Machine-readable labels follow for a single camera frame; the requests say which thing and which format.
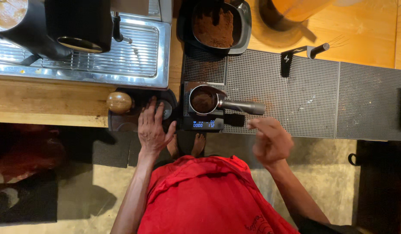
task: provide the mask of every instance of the concrete floor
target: concrete floor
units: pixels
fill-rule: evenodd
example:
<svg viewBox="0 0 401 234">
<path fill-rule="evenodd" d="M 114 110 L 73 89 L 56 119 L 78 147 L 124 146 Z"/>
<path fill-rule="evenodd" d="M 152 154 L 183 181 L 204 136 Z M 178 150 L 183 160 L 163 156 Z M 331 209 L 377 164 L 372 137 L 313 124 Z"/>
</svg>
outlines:
<svg viewBox="0 0 401 234">
<path fill-rule="evenodd" d="M 254 135 L 207 135 L 205 155 L 236 155 L 251 168 L 264 197 L 293 223 L 270 174 L 251 153 Z M 359 168 L 347 161 L 356 140 L 294 138 L 288 162 L 294 174 L 334 224 L 352 224 Z M 109 233 L 135 168 L 71 163 L 58 168 L 58 222 L 1 226 L 0 234 Z"/>
</svg>

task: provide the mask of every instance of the wooden countertop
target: wooden countertop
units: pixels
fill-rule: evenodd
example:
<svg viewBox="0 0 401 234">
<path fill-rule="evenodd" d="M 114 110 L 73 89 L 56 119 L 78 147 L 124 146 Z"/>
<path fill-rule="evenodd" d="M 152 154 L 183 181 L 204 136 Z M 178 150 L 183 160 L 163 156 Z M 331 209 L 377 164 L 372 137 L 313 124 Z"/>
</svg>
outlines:
<svg viewBox="0 0 401 234">
<path fill-rule="evenodd" d="M 260 18 L 258 0 L 247 2 L 252 11 L 249 49 L 282 52 L 329 42 L 331 48 L 317 58 L 401 69 L 401 0 L 365 0 L 346 7 L 331 5 L 304 23 L 311 33 L 299 29 L 283 33 L 271 30 Z M 180 3 L 175 0 L 169 88 L 177 97 L 183 57 L 183 45 L 176 36 L 179 8 Z M 317 37 L 315 43 L 307 38 L 312 34 Z M 112 85 L 0 76 L 0 122 L 107 127 L 105 100 L 114 90 Z"/>
</svg>

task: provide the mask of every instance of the stainless steel tray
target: stainless steel tray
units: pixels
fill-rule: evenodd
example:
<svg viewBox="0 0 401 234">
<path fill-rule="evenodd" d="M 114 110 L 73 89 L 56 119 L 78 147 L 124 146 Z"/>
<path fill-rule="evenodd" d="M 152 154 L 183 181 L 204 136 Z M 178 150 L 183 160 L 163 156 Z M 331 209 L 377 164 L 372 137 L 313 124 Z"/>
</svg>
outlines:
<svg viewBox="0 0 401 234">
<path fill-rule="evenodd" d="M 0 75 L 109 83 L 166 89 L 171 26 L 120 14 L 121 33 L 133 42 L 112 40 L 111 51 L 74 51 L 63 61 L 38 60 L 31 66 L 0 62 Z M 0 60 L 22 61 L 31 53 L 0 40 Z"/>
</svg>

